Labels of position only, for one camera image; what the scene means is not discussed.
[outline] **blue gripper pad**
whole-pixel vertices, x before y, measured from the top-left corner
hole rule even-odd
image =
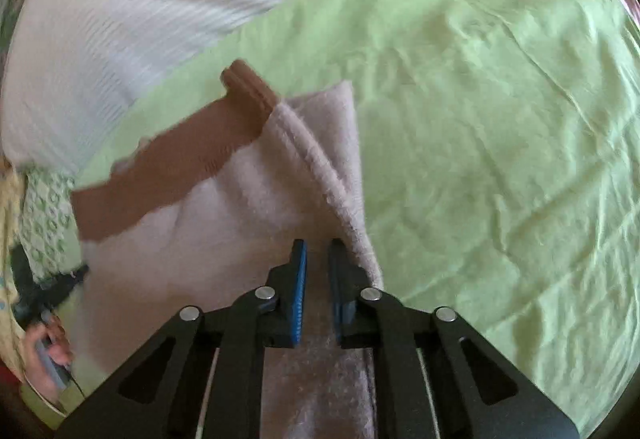
[[[296,285],[291,304],[291,341],[293,345],[300,343],[302,336],[302,312],[305,300],[305,280],[306,280],[306,243],[305,241],[295,241],[291,250],[289,263],[297,264],[298,273],[296,275]]]

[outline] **green fabric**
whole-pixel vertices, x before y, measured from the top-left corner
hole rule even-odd
[[[177,69],[78,184],[219,98],[353,81],[386,289],[455,307],[586,437],[640,359],[639,32],[618,0],[289,0]]]
[[[27,191],[20,222],[20,242],[36,280],[68,271],[66,232],[72,227],[70,195],[74,179],[43,168],[27,173]],[[79,257],[72,268],[79,264]]]

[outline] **finger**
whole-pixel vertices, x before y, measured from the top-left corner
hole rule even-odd
[[[51,345],[47,349],[49,357],[59,365],[68,365],[74,359],[74,355],[68,347],[64,347],[58,343]]]
[[[62,333],[66,333],[65,327],[62,324],[62,320],[55,315],[51,315],[49,322],[47,323],[49,329],[60,329]]]
[[[50,325],[49,327],[47,327],[47,332],[49,333],[49,338],[51,338],[52,342],[64,340],[66,337],[65,329],[60,326]]]
[[[60,345],[65,350],[71,350],[71,345],[69,345],[69,340],[66,339],[66,336],[60,337],[55,342],[52,342],[54,345]]]
[[[28,327],[24,334],[24,345],[29,349],[33,348],[38,340],[43,340],[49,334],[45,324],[37,324]]]

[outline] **human hand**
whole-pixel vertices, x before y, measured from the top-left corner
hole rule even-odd
[[[69,365],[71,363],[73,353],[66,338],[65,329],[62,327],[60,319],[53,316],[48,325],[40,323],[27,329],[24,340],[22,340],[24,346],[24,370],[25,376],[33,388],[50,403],[55,404],[58,402],[60,391],[40,361],[35,348],[36,342],[46,337],[49,337],[53,342],[53,345],[47,349],[51,359],[59,365]]]

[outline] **screw head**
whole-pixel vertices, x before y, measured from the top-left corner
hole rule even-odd
[[[366,287],[360,291],[360,297],[367,302],[376,302],[382,298],[382,293],[375,287]]]
[[[268,285],[263,285],[255,290],[255,297],[260,300],[271,300],[276,295],[276,290]]]
[[[185,322],[193,322],[198,319],[200,316],[200,309],[194,307],[193,305],[189,305],[187,307],[183,307],[180,310],[180,320]]]
[[[458,315],[451,307],[439,307],[436,310],[436,317],[443,322],[452,322]]]

